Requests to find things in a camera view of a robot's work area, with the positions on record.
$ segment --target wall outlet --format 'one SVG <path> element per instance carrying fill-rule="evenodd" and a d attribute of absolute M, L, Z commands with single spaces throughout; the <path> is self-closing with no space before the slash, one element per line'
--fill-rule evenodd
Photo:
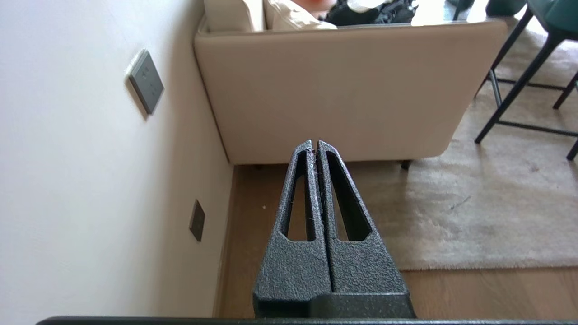
<path fill-rule="evenodd" d="M 149 51 L 143 50 L 128 76 L 144 109 L 152 115 L 165 87 Z"/>
<path fill-rule="evenodd" d="M 198 242 L 201 241 L 203 237 L 203 227 L 205 226 L 205 211 L 201 207 L 198 200 L 195 200 L 195 205 L 192 208 L 191 221 L 188 224 L 189 230 L 191 230 L 193 236 Z"/>

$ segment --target sofa leg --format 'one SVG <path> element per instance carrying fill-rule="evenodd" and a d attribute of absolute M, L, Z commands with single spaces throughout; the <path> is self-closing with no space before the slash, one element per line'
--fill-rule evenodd
<path fill-rule="evenodd" d="M 412 161 L 413 161 L 413 160 L 411 160 L 411 159 L 409 159 L 409 160 L 402 160 L 402 161 L 401 161 L 401 169 L 403 169 L 403 170 L 405 170 L 405 171 L 409 170 L 409 165 L 412 164 Z"/>

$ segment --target white wall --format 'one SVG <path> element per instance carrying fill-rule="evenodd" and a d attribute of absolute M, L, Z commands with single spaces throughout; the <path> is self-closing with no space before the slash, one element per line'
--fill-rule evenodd
<path fill-rule="evenodd" d="M 232 168 L 192 53 L 202 12 L 0 1 L 0 324 L 211 316 Z M 125 79 L 142 48 L 165 85 L 148 119 Z"/>

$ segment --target beige sofa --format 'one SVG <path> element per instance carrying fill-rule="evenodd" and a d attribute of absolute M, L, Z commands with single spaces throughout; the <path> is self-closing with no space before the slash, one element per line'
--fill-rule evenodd
<path fill-rule="evenodd" d="M 286 163 L 322 139 L 346 161 L 442 154 L 505 23 L 208 33 L 194 48 L 233 164 Z"/>

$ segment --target pillow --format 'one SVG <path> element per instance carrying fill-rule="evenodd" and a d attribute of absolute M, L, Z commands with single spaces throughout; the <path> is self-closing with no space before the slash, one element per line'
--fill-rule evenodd
<path fill-rule="evenodd" d="M 260 32 L 265 29 L 263 0 L 205 0 L 209 32 Z"/>
<path fill-rule="evenodd" d="M 337 26 L 319 21 L 291 0 L 265 0 L 267 29 L 294 31 L 300 29 L 337 29 Z"/>

